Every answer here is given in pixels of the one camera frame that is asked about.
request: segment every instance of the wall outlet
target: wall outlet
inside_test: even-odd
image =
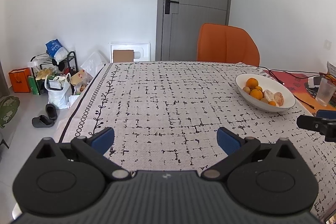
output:
[[[325,40],[325,41],[324,41],[324,46],[323,46],[323,48],[325,48],[326,50],[330,51],[330,49],[331,49],[331,45],[332,45],[332,42],[331,42],[331,41],[329,41],[329,40]]]

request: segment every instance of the black door handle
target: black door handle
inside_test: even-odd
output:
[[[171,3],[177,3],[179,4],[179,1],[175,1],[175,0],[166,0],[165,1],[165,14],[169,15],[170,14],[170,4]]]

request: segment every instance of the chair leg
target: chair leg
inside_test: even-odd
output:
[[[2,145],[2,144],[4,144],[8,149],[9,149],[9,146],[8,146],[8,144],[5,142],[5,140],[4,139],[2,139],[2,141],[1,141],[1,143],[0,143],[0,145]]]

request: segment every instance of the white bowl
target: white bowl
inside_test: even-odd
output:
[[[249,78],[257,79],[259,86],[261,86],[263,90],[270,90],[273,93],[281,92],[283,95],[283,105],[282,106],[268,105],[264,102],[261,102],[253,98],[252,96],[247,94],[245,91],[243,91],[243,87],[245,87],[246,81]],[[264,110],[267,112],[283,112],[287,109],[290,109],[291,107],[295,105],[295,97],[293,96],[293,94],[284,85],[281,85],[279,82],[274,81],[271,78],[267,78],[262,75],[245,73],[245,74],[238,75],[236,77],[236,85],[238,86],[239,92],[245,98],[245,100],[248,101],[251,105],[261,110]]]

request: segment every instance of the tile floor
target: tile floor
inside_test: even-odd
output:
[[[53,137],[57,122],[64,118],[67,109],[58,110],[58,119],[51,128],[34,128],[31,120],[41,114],[46,115],[45,105],[48,95],[32,95],[31,93],[14,93],[20,98],[17,114],[8,124],[13,128],[13,134],[5,136],[9,149],[4,145],[0,147],[0,224],[10,223],[12,210],[16,203],[12,184],[17,173],[26,159],[43,137]]]

